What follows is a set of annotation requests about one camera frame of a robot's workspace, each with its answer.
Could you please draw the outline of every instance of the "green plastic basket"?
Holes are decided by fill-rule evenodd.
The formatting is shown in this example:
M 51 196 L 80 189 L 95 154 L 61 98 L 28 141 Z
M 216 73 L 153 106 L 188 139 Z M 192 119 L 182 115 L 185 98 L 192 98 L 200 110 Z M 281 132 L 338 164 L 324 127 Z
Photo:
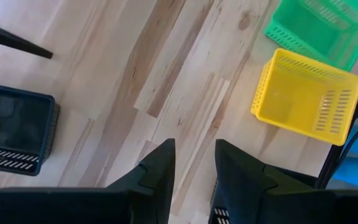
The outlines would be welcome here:
M 265 34 L 288 50 L 351 71 L 358 58 L 358 0 L 282 0 Z

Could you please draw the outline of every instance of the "wood grain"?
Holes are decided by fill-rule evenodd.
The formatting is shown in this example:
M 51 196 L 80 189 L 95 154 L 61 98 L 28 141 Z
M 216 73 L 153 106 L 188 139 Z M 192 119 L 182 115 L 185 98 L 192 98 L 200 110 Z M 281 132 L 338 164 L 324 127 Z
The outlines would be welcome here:
M 53 95 L 62 106 L 40 175 L 0 172 L 0 187 L 105 187 L 175 138 L 170 223 L 189 224 L 208 220 L 217 138 L 317 176 L 330 144 L 249 112 L 278 47 L 264 29 L 279 3 L 0 0 L 0 27 L 55 53 L 47 60 L 0 45 L 0 85 Z

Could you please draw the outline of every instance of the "black metal leg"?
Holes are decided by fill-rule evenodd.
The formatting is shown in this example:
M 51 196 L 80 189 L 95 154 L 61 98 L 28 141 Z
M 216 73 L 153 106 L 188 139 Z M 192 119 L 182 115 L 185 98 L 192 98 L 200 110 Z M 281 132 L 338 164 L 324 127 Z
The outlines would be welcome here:
M 0 44 L 49 59 L 51 59 L 53 55 L 53 53 L 51 53 L 50 51 L 45 50 L 24 39 L 21 39 L 20 37 L 13 35 L 7 31 L 4 31 L 1 28 L 0 28 Z

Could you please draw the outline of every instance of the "basket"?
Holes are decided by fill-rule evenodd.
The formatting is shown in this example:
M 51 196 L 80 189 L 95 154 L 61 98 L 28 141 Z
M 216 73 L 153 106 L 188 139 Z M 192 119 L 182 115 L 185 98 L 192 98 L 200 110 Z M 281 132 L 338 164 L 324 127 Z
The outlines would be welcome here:
M 288 50 L 351 71 L 358 58 L 358 0 L 282 0 L 265 34 Z
M 52 150 L 59 108 L 52 96 L 0 86 L 0 171 L 40 172 Z
M 277 49 L 264 66 L 251 113 L 269 124 L 338 146 L 358 99 L 358 76 Z

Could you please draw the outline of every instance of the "yellow plastic basket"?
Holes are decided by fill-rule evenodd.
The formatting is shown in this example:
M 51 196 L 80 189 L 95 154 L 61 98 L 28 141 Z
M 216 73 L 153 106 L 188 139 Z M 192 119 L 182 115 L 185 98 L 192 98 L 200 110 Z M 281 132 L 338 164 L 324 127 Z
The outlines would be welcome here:
M 358 99 L 358 76 L 288 50 L 264 66 L 251 113 L 260 121 L 342 146 Z

